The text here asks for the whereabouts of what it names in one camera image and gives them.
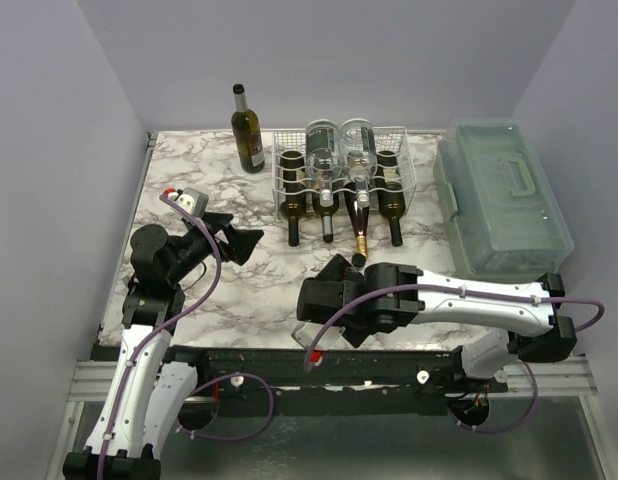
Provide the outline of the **clear bottle white label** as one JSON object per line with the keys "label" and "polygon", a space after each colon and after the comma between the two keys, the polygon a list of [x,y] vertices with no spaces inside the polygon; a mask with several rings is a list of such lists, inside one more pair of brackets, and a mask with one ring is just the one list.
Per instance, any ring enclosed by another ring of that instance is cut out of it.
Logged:
{"label": "clear bottle white label", "polygon": [[362,255],[360,255],[359,253],[355,253],[353,257],[348,261],[352,265],[350,272],[359,272],[362,274],[362,269],[366,263],[366,259]]}

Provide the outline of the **dark green wine bottle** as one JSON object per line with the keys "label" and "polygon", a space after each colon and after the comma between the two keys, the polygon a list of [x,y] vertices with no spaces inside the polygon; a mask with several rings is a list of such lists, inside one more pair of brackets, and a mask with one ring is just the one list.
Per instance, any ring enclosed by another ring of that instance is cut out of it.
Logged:
{"label": "dark green wine bottle", "polygon": [[232,90],[235,111],[231,117],[231,126],[240,164],[245,172],[258,173],[265,165],[259,119],[247,104],[244,86],[234,84]]}

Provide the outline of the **clear bottle green label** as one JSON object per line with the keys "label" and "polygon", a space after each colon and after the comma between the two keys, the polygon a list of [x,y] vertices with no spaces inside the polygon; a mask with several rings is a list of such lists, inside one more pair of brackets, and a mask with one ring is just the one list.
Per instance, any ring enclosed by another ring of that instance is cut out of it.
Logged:
{"label": "clear bottle green label", "polygon": [[354,184],[361,208],[370,206],[370,185],[377,170],[377,152],[373,125],[363,118],[352,118],[341,127],[342,151],[347,177]]}

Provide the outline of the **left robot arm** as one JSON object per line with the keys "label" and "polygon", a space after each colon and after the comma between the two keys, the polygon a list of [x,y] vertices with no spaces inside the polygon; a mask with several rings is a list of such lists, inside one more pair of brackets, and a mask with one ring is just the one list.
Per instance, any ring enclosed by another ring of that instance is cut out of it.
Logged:
{"label": "left robot arm", "polygon": [[244,265],[263,231],[233,227],[230,214],[184,220],[174,236],[148,224],[131,236],[133,276],[122,307],[123,332],[100,417],[80,453],[66,456],[67,479],[157,479],[160,455],[181,406],[211,380],[200,354],[168,360],[176,320],[189,314],[180,282],[208,256]]}

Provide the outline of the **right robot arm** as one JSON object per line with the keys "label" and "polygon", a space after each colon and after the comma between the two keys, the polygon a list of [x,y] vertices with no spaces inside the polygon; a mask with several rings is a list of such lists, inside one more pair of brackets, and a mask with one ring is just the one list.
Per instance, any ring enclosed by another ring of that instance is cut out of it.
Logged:
{"label": "right robot arm", "polygon": [[363,265],[358,256],[334,256],[302,282],[291,333],[301,347],[325,351],[343,339],[358,348],[378,333],[411,324],[456,323],[486,328],[458,347],[449,379],[469,392],[505,366],[521,360],[554,363],[577,343],[574,322],[558,313],[559,275],[522,284],[457,279],[411,265]]}

